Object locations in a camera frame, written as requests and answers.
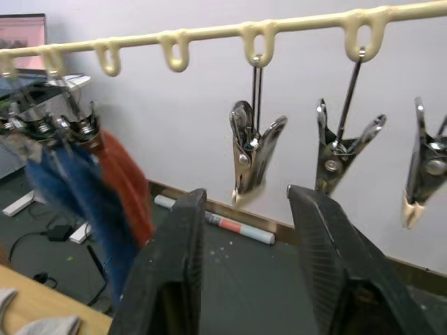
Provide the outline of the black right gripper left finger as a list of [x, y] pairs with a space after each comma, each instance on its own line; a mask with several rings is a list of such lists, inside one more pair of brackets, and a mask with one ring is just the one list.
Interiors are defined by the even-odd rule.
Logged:
[[207, 192], [176, 200], [135, 258], [111, 334], [199, 334]]

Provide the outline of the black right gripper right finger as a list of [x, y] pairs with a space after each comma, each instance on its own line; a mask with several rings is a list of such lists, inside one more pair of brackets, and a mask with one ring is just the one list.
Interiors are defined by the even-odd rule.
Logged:
[[287, 190], [320, 334], [417, 334], [420, 310], [387, 257], [321, 192]]

